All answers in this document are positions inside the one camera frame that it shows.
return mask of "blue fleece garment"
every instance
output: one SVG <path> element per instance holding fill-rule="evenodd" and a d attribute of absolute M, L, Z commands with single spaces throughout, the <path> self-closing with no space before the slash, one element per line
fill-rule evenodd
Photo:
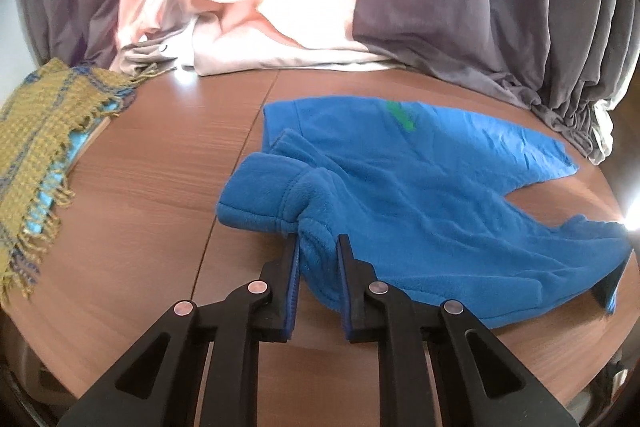
<path fill-rule="evenodd" d="M 297 232 L 300 265 L 339 308 L 335 243 L 416 300 L 458 299 L 489 327 L 541 315 L 607 275 L 631 247 L 620 223 L 575 216 L 546 227 L 504 196 L 577 171 L 559 141 L 459 109 L 373 98 L 276 102 L 262 152 L 229 179 L 217 213 L 232 227 Z"/>

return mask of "dark blue fabric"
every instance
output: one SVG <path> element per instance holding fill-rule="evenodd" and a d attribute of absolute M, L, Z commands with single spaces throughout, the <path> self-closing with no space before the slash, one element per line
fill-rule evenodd
<path fill-rule="evenodd" d="M 562 143 L 538 132 L 372 98 L 277 102 L 264 116 L 263 152 L 228 181 L 218 219 L 297 232 L 302 274 L 332 309 L 340 300 L 339 233 L 380 279 L 417 301 L 459 299 L 489 327 L 568 301 L 631 252 L 620 223 L 575 216 L 546 227 L 504 199 L 577 171 Z"/>

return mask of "metal pin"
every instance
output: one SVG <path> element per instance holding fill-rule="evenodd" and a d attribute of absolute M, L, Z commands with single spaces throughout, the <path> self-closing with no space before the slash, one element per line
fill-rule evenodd
<path fill-rule="evenodd" d="M 382 281 L 373 281 L 369 285 L 369 291 L 371 293 L 375 293 L 376 295 L 384 295 L 389 291 L 389 285 L 386 282 Z"/>
<path fill-rule="evenodd" d="M 444 311 L 451 315 L 460 315 L 465 310 L 461 302 L 450 300 L 444 303 Z"/>
<path fill-rule="evenodd" d="M 258 293 L 265 293 L 268 287 L 269 285 L 265 281 L 253 281 L 253 282 L 250 282 L 249 286 L 247 286 L 246 288 L 251 293 L 258 294 Z"/>
<path fill-rule="evenodd" d="M 191 304 L 189 301 L 180 301 L 174 306 L 174 313 L 178 315 L 178 317 L 189 315 L 192 311 L 193 304 Z"/>

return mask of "brown table surface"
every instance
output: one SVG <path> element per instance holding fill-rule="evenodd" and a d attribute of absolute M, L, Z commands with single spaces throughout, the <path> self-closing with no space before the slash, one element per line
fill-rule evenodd
<path fill-rule="evenodd" d="M 204 305 L 255 278 L 281 239 L 233 230 L 213 208 L 231 172 L 258 150 L 264 103 L 354 94 L 474 110 L 556 136 L 530 112 L 407 71 L 268 70 L 196 78 L 177 71 L 139 89 L 138 99 L 95 139 L 59 210 L 63 228 L 30 301 L 12 294 L 10 315 L 53 374 L 80 396 L 175 301 Z M 620 219 L 597 167 L 521 188 L 508 199 L 548 225 L 583 213 Z M 632 257 L 616 313 L 590 294 L 542 317 L 497 330 L 499 338 L 567 403 L 604 366 L 640 314 Z M 350 346 L 337 314 L 302 288 L 286 345 L 262 344 L 258 422 L 264 426 L 378 424 L 374 346 Z"/>

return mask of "green patch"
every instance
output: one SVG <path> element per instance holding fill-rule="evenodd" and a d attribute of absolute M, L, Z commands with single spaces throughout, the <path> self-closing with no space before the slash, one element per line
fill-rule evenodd
<path fill-rule="evenodd" d="M 398 120 L 405 131 L 415 131 L 415 123 L 411 120 L 411 117 L 409 116 L 407 111 L 402 108 L 400 102 L 392 102 L 391 100 L 387 100 L 386 108 L 393 115 L 393 117 Z"/>

